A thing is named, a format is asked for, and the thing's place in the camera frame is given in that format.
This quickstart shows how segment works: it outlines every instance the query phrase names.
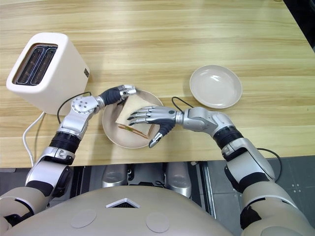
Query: robotic arm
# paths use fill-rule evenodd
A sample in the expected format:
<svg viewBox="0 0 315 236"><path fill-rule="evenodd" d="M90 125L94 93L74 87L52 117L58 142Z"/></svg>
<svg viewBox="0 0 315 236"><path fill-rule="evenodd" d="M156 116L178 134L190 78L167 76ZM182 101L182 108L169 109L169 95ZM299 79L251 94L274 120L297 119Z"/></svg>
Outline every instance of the robotic arm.
<svg viewBox="0 0 315 236"><path fill-rule="evenodd" d="M227 161L225 174L232 186L243 193L240 221L243 236L311 236L315 230L291 197L275 183L268 161L255 146L236 129L229 117L202 107L184 112L168 107L150 106L128 118L130 125L159 124L160 130L150 141L152 148L175 124L184 129L209 134Z"/></svg>
<svg viewBox="0 0 315 236"><path fill-rule="evenodd" d="M0 197L0 235L9 228L44 210L54 197L61 197L69 184L69 165L92 116L106 105L136 94L134 86L111 88L99 96L76 97L50 145L28 173L25 187L10 190Z"/></svg>

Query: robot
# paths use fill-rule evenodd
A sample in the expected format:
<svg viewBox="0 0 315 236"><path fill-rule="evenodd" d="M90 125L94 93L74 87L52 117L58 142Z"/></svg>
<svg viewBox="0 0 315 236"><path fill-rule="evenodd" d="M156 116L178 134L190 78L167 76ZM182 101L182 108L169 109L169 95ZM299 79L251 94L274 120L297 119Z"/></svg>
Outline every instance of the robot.
<svg viewBox="0 0 315 236"><path fill-rule="evenodd" d="M178 191L151 186L107 187L46 209L49 201L62 196L69 184L69 165L75 158L89 119L106 105L135 93L135 87L125 85L111 88L99 96L72 100L71 111L31 168L25 186L0 197L0 235L232 235L186 197L180 186ZM180 112L152 106L135 111L129 120L130 125L160 125L159 132L149 143L150 148L176 124L184 129L205 132L216 141L226 160L227 178L243 193L244 208L240 216L243 236L315 235L315 229L291 197L275 183L269 163L227 115L202 107Z"/></svg>

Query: white toaster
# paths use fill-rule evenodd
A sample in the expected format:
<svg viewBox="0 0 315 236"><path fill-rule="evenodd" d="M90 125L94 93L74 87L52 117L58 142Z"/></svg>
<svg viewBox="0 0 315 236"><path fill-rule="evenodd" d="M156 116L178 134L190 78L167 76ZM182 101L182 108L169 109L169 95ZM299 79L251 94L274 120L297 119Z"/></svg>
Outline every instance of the white toaster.
<svg viewBox="0 0 315 236"><path fill-rule="evenodd" d="M89 67L67 35L38 33L17 59L6 87L38 109L55 115L65 100L84 92L89 75ZM63 106L60 115L66 115L69 109Z"/></svg>

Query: empty plate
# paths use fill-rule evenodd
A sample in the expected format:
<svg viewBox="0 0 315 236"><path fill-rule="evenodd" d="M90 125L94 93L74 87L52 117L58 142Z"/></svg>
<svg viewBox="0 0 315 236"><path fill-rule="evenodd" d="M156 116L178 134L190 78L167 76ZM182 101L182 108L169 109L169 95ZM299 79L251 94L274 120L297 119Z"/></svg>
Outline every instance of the empty plate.
<svg viewBox="0 0 315 236"><path fill-rule="evenodd" d="M201 104L211 108L233 106L241 98L242 84L231 70L218 65L206 65L193 72L190 91Z"/></svg>
<svg viewBox="0 0 315 236"><path fill-rule="evenodd" d="M162 102L152 93L147 91L139 90L137 94L151 103L163 106ZM123 148L143 148L149 145L150 140L159 130L159 125L154 125L150 136L148 139L143 138L140 135L121 129L116 124L116 119L118 118L123 106L117 106L117 103L111 104L105 107L103 113L103 129L107 137L115 144Z"/></svg>

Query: black cable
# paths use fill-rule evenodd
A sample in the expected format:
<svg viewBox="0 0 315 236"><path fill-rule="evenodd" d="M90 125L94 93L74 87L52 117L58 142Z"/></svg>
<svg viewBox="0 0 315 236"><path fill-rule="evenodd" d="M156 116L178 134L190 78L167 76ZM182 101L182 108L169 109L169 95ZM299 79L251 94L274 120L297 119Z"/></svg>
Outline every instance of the black cable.
<svg viewBox="0 0 315 236"><path fill-rule="evenodd" d="M275 180L275 182L278 182L278 180L280 179L280 176L281 176L281 174L282 174L282 161L281 161L281 158L279 157L278 154L276 154L274 151L271 151L271 150L269 150L269 149L265 149L265 148L257 148L257 149L258 149L258 150L262 150L262 151L270 152L270 153L274 154L274 155L277 157L277 159L279 160L280 172L279 172L278 177L277 177L276 180Z"/></svg>
<svg viewBox="0 0 315 236"><path fill-rule="evenodd" d="M178 110L180 110L181 112L183 112L183 110L180 109L179 106L177 106L177 105L175 104L174 98L180 100L181 102L185 103L187 106L190 106L191 108L193 108L193 106L192 106L191 104L185 102L183 99L181 99L181 98L179 98L179 97L172 97L172 103L173 103L173 105L174 105Z"/></svg>
<svg viewBox="0 0 315 236"><path fill-rule="evenodd" d="M156 181L156 185L157 186L162 186L163 188L165 188L165 185L164 185L164 183L162 183L161 181Z"/></svg>
<svg viewBox="0 0 315 236"><path fill-rule="evenodd" d="M88 92L83 92L83 93L77 94L77 95L75 95L75 96L73 96L73 97L70 97L70 98L67 99L65 102L63 102L63 104L61 104L61 106L60 106L60 107L58 108L58 110L57 110L57 119L58 119L59 124L61 123L60 117L59 117L59 112L60 112L61 108L64 106L64 104L66 104L67 101L69 101L69 100L71 100L71 99L73 99L73 98L75 98L75 97L77 97L77 96L86 94L86 93L88 93L90 96L92 95L91 92L89 92L89 91L88 91Z"/></svg>

